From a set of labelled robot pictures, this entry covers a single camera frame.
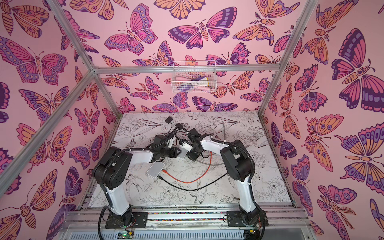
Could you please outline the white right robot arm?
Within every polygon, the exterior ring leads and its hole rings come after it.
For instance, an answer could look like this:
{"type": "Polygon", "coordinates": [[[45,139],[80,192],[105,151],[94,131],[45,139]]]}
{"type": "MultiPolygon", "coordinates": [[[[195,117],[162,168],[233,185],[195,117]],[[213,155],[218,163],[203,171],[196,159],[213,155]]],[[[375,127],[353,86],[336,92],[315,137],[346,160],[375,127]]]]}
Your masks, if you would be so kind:
{"type": "Polygon", "coordinates": [[[220,155],[228,175],[234,180],[239,193],[239,210],[246,226],[265,228],[268,219],[265,211],[256,203],[252,178],[255,175],[255,162],[240,140],[228,142],[215,139],[210,134],[199,134],[196,129],[187,133],[192,144],[190,153],[208,151],[220,155]]]}

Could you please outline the white network switch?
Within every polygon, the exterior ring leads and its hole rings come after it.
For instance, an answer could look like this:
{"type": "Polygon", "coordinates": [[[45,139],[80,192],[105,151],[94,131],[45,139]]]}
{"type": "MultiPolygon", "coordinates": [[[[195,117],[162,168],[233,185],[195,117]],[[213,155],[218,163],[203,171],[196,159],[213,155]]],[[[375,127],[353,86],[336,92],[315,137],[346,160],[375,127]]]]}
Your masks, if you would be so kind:
{"type": "Polygon", "coordinates": [[[151,167],[147,170],[147,176],[151,178],[157,178],[158,175],[164,169],[165,164],[163,162],[155,162],[151,165],[151,167]]]}
{"type": "Polygon", "coordinates": [[[186,157],[186,155],[188,153],[188,150],[186,150],[183,147],[179,146],[178,147],[178,153],[179,153],[178,158],[183,160],[186,157]]]}

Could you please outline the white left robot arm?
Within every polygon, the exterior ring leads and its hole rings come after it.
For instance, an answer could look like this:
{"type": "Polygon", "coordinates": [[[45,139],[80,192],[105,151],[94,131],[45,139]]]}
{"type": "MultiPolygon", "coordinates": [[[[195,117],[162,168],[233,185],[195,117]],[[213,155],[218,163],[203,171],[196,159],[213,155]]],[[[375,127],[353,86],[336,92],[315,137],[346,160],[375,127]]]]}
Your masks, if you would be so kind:
{"type": "Polygon", "coordinates": [[[165,158],[177,158],[182,151],[174,146],[176,137],[155,136],[152,145],[147,148],[120,149],[111,146],[93,170],[93,177],[101,187],[107,199],[109,223],[117,227],[128,227],[134,222],[132,206],[126,195],[127,188],[123,185],[130,167],[137,164],[151,163],[147,174],[151,178],[160,175],[165,167],[165,158]]]}

